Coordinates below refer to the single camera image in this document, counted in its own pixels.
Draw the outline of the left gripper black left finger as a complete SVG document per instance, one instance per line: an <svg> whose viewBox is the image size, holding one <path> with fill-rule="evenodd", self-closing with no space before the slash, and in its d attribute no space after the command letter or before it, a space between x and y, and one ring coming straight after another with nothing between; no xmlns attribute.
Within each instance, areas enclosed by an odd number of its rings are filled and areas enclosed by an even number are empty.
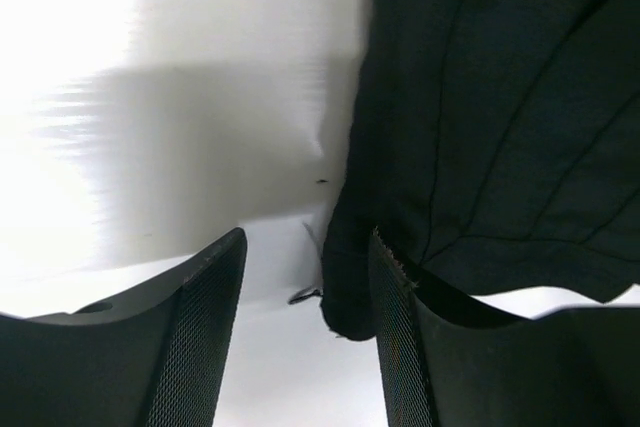
<svg viewBox="0 0 640 427"><path fill-rule="evenodd" d="M3 316L2 424L210 427L246 253L236 228L74 313Z"/></svg>

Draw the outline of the black pleated skirt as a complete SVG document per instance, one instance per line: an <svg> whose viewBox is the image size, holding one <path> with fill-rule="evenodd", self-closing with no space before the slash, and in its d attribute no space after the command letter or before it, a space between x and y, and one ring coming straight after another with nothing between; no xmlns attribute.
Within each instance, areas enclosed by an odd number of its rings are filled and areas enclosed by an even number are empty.
<svg viewBox="0 0 640 427"><path fill-rule="evenodd" d="M470 295L639 280L639 0L371 0L321 312L375 334L368 245Z"/></svg>

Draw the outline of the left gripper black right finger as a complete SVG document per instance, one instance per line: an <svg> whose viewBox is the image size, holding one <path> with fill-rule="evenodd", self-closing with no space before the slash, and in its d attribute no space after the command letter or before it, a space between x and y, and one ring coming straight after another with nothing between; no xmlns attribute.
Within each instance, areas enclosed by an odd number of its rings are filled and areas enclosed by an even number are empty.
<svg viewBox="0 0 640 427"><path fill-rule="evenodd" d="M373 234L369 278L392 426L635 426L639 311L529 320L405 262Z"/></svg>

